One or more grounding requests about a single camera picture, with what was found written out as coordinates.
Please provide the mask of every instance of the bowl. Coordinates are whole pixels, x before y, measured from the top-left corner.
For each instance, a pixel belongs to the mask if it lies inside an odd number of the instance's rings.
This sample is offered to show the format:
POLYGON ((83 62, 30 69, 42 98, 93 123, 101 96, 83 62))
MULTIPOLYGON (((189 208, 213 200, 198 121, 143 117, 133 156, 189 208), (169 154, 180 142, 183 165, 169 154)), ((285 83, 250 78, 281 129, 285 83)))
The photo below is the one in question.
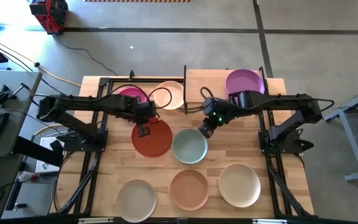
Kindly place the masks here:
POLYGON ((162 109, 165 110, 175 110, 181 107, 184 104, 183 101, 183 85, 178 82, 174 81, 166 81, 159 84, 156 88, 165 87, 167 88, 172 94, 172 101, 169 103, 170 95, 167 90, 161 89, 157 90, 153 93, 154 102, 159 107, 163 107, 162 109))
POLYGON ((147 101, 147 97, 143 94, 143 92, 135 87, 126 88, 125 90, 122 90, 118 94, 135 97, 138 99, 139 102, 147 101))
POLYGON ((201 161, 208 150, 208 143, 197 130, 184 129, 173 138, 172 153, 184 164, 196 164, 201 161))
POLYGON ((127 222, 138 223, 147 219, 157 205, 154 188, 144 180, 125 184, 117 196, 117 210, 127 222))
POLYGON ((264 94, 264 80, 251 70, 235 70, 226 78, 226 91, 227 95, 240 91, 257 91, 264 94))
POLYGON ((183 170, 173 178, 170 193, 179 208, 194 211, 208 200, 208 181, 203 174, 195 170, 183 170))
POLYGON ((219 176, 219 191, 229 204, 245 208, 260 195, 260 180, 256 172, 244 164, 231 164, 219 176))

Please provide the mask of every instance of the light blue bowl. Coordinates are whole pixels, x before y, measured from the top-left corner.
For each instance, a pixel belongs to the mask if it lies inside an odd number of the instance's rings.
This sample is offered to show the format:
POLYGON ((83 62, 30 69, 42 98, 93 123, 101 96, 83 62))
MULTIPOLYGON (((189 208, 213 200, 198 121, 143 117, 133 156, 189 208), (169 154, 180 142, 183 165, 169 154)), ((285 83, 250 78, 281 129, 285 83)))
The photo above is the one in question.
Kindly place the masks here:
POLYGON ((173 138, 173 156, 184 164, 196 164, 204 159, 208 150, 208 143, 197 130, 181 130, 173 138))

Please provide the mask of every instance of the red plate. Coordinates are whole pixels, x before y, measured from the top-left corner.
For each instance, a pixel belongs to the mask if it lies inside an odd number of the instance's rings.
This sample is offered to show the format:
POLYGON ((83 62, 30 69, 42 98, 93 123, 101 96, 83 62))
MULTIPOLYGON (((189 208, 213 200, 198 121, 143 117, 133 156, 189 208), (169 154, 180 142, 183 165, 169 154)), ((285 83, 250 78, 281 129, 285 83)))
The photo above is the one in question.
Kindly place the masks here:
POLYGON ((164 155, 172 144, 172 132, 169 126, 163 120, 150 118, 144 127, 150 129, 150 134, 141 138, 137 135, 137 126, 132 130, 132 143, 136 151, 145 157, 164 155))

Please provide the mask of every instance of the pink bowl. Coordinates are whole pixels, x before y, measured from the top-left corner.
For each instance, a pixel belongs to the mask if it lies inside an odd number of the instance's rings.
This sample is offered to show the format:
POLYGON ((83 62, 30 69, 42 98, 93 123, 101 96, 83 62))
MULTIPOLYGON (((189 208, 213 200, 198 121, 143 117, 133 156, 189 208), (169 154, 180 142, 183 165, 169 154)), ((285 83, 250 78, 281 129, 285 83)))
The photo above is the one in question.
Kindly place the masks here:
POLYGON ((142 93, 142 91, 140 91, 138 88, 135 88, 135 87, 126 88, 125 90, 122 90, 121 92, 119 92, 119 94, 136 97, 138 99, 138 101, 140 100, 140 102, 147 101, 147 98, 142 93))

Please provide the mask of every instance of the red machine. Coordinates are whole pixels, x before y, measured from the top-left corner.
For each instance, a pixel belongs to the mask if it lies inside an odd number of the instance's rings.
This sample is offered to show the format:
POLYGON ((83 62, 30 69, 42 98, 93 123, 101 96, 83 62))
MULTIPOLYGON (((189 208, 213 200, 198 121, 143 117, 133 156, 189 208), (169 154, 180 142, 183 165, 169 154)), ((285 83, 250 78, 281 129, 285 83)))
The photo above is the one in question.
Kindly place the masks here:
POLYGON ((35 0, 30 10, 48 34, 63 33, 63 23, 68 12, 65 0, 35 0))

